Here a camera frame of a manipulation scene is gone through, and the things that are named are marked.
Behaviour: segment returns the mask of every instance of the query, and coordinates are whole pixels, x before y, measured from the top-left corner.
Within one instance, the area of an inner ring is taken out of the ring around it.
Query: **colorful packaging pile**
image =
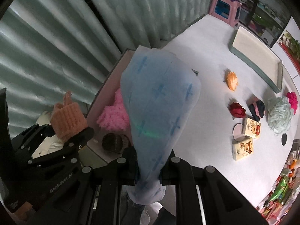
[[[278,225],[300,192],[300,140],[294,140],[284,168],[269,195],[256,208],[270,225]]]

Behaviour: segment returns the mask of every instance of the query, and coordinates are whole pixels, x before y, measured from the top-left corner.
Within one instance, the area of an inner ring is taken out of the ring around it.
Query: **brown knitted item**
[[[72,102],[71,92],[64,96],[64,104],[57,103],[50,119],[55,134],[63,142],[66,142],[74,135],[88,127],[78,103]]]

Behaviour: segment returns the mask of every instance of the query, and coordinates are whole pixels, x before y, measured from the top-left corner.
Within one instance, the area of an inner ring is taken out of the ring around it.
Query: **orange flower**
[[[238,78],[234,72],[229,72],[226,77],[226,83],[229,89],[232,91],[236,90],[238,86]]]

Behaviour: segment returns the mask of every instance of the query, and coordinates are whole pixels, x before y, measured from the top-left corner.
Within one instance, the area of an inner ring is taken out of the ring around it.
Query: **blue cloth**
[[[131,200],[160,201],[165,187],[159,174],[200,95],[201,83],[174,54],[139,46],[121,77],[140,176],[128,186]]]

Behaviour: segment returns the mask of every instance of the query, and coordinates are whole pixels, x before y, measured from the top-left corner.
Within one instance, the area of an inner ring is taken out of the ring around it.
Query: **green snack package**
[[[289,181],[289,177],[287,177],[287,176],[284,176],[280,180],[279,184],[275,188],[274,193],[271,195],[269,201],[276,200],[282,194],[282,192],[284,191],[288,181]]]

